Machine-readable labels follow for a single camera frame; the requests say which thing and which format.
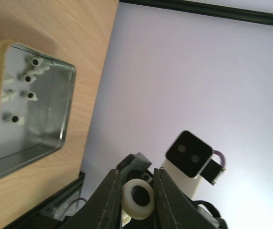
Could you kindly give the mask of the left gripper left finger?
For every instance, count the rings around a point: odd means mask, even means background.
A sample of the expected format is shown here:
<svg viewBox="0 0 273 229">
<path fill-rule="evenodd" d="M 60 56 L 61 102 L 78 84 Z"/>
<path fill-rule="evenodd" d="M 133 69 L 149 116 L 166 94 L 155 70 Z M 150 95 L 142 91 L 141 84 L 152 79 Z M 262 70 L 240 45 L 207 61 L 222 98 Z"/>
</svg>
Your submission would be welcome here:
<svg viewBox="0 0 273 229">
<path fill-rule="evenodd" d="M 87 203 L 69 220 L 63 229 L 121 229 L 121 175 L 112 169 Z"/>
</svg>

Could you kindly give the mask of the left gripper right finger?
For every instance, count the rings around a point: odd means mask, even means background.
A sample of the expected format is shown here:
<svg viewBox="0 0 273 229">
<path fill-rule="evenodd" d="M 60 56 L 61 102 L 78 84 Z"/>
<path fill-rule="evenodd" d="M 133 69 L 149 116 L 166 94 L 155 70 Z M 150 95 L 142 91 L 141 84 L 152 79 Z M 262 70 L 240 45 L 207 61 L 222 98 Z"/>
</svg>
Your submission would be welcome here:
<svg viewBox="0 0 273 229">
<path fill-rule="evenodd" d="M 165 169 L 154 169 L 153 190 L 161 229 L 205 228 L 205 219 Z"/>
</svg>

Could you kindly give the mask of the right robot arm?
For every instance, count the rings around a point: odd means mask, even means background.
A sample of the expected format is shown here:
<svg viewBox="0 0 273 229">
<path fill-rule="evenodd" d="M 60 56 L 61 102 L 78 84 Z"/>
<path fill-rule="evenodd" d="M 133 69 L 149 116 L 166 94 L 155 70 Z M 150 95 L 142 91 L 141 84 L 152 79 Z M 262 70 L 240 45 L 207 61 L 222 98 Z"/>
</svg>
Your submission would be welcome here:
<svg viewBox="0 0 273 229">
<path fill-rule="evenodd" d="M 193 200 L 201 176 L 189 178 L 165 160 L 151 173 L 141 153 L 129 154 L 117 166 L 121 175 L 124 229 L 226 229 L 218 209 Z"/>
</svg>

